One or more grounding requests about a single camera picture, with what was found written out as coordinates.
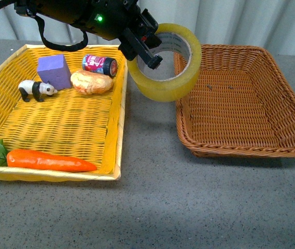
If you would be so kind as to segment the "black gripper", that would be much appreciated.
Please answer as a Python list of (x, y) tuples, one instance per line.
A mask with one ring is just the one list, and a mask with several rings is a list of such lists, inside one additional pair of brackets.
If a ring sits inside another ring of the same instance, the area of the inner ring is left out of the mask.
[(127, 60), (139, 56), (150, 68), (156, 69), (163, 58), (151, 50), (161, 45), (156, 31), (159, 27), (147, 9), (141, 10), (137, 1), (89, 1), (88, 31), (106, 39), (118, 39), (119, 50)]

